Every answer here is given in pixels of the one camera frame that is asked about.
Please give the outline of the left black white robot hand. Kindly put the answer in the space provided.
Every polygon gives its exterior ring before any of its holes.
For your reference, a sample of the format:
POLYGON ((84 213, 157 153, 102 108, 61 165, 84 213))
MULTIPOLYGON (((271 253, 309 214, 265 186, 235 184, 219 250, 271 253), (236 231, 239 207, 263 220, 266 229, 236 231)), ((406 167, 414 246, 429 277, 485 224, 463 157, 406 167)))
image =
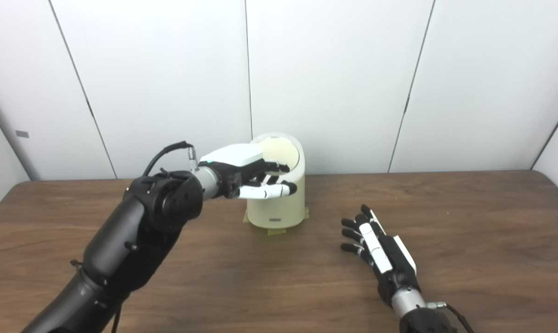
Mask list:
POLYGON ((290 170, 285 162, 264 159, 260 146, 241 143, 203 156, 193 174, 201 184, 204 201, 217 197, 268 200, 298 191, 295 183, 270 175, 290 170))

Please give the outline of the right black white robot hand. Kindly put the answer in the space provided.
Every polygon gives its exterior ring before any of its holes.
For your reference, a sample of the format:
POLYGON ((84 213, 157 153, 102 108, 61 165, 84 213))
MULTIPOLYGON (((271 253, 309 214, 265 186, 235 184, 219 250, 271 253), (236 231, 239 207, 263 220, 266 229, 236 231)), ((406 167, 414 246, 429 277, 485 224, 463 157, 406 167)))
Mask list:
POLYGON ((388 235, 367 205, 354 219, 342 218, 342 236, 352 243, 342 243, 344 252, 354 253, 372 268, 378 281, 382 301, 394 308, 394 300, 401 292, 420 292, 416 264, 399 236, 388 235))

